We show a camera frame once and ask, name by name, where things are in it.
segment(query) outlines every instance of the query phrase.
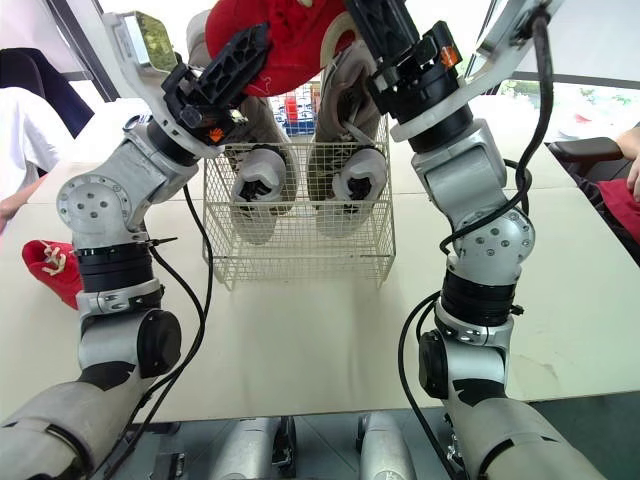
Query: red cloth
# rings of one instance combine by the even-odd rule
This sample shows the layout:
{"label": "red cloth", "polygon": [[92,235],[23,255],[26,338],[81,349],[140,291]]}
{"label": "red cloth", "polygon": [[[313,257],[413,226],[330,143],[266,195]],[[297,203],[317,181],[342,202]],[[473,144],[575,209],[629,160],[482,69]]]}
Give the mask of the red cloth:
{"label": "red cloth", "polygon": [[640,203],[633,199],[626,179],[599,182],[598,188],[611,214],[640,244]]}
{"label": "red cloth", "polygon": [[83,285],[78,259],[70,243],[31,240],[22,247],[22,259],[34,277],[53,290],[64,303],[78,309],[76,294]]}
{"label": "red cloth", "polygon": [[[244,92],[269,97],[310,80],[355,40],[347,25],[353,20],[346,16],[342,0],[219,0],[207,18],[205,39],[215,58],[234,34],[268,22],[271,50],[266,65]],[[328,47],[329,58],[321,58]]]}

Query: table surface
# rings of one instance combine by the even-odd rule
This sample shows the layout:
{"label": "table surface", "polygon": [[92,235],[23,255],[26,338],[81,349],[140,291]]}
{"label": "table surface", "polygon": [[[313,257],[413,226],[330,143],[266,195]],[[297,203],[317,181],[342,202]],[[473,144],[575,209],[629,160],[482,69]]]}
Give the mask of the table surface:
{"label": "table surface", "polygon": [[[508,384],[508,393],[522,400],[640,388],[640,350],[631,334],[640,309],[640,270],[582,193],[561,181],[530,193],[537,242],[518,284],[516,300],[526,313],[516,319]],[[233,292],[216,284],[202,349],[156,420],[406,408],[397,339],[408,312],[441,286],[445,258],[437,245],[449,227],[424,193],[404,193],[394,196],[398,253],[380,289],[346,279],[245,283]],[[11,279],[0,290],[0,417],[79,374],[75,312],[20,258],[31,239],[70,237],[49,198],[25,205],[0,243],[0,271]],[[202,201],[196,208],[202,210]],[[155,206],[147,226],[158,238],[179,233],[160,251],[202,297],[201,239],[185,212],[180,199]],[[176,282],[161,268],[155,271],[167,286],[163,308],[181,321],[186,351],[195,312]],[[410,385],[419,403],[438,405],[420,392],[416,355],[410,341]]]}

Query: wire basket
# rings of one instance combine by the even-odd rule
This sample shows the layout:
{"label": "wire basket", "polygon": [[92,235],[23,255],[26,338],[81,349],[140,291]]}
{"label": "wire basket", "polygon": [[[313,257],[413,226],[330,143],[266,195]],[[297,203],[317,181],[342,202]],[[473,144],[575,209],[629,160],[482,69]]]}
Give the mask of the wire basket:
{"label": "wire basket", "polygon": [[[386,117],[380,121],[374,146],[385,157],[387,182],[375,201],[350,201],[345,205],[344,201],[314,200],[326,185],[309,179],[310,173],[313,176],[308,168],[310,157],[314,157],[312,169],[323,162],[329,165],[336,149],[353,149],[357,144],[311,143],[305,137],[295,137],[293,142],[274,145],[293,159],[297,175],[288,175],[283,189],[288,192],[283,197],[290,201],[259,203],[270,220],[261,244],[247,241],[246,235],[243,239],[238,231],[238,217],[234,223],[233,216],[242,214],[248,204],[233,202],[231,196],[238,165],[254,145],[225,145],[223,154],[206,160],[204,225],[213,247],[216,278],[230,290],[240,281],[331,277],[370,278],[381,285],[396,253]],[[357,228],[347,225],[353,230],[349,235],[336,236],[331,229],[342,232],[344,225],[340,222],[353,218],[331,213],[341,209],[362,214]],[[203,257],[207,259],[206,248]]]}

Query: red shirt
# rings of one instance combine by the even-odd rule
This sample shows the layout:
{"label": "red shirt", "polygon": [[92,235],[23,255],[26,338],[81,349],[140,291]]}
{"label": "red shirt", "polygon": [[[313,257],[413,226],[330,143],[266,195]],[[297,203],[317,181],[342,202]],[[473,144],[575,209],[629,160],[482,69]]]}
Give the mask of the red shirt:
{"label": "red shirt", "polygon": [[633,195],[627,188],[627,180],[619,178],[599,182],[598,188],[611,214],[640,244],[640,203],[633,199]]}

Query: person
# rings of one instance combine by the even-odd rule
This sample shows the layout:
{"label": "person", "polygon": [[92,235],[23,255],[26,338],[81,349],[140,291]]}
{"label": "person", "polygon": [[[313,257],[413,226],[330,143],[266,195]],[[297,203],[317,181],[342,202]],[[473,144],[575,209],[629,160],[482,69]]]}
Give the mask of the person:
{"label": "person", "polygon": [[605,223],[640,266],[640,127],[624,132],[616,143],[633,162],[627,178],[598,182],[572,175]]}
{"label": "person", "polygon": [[0,234],[49,172],[71,153],[73,137],[43,98],[0,88]]}

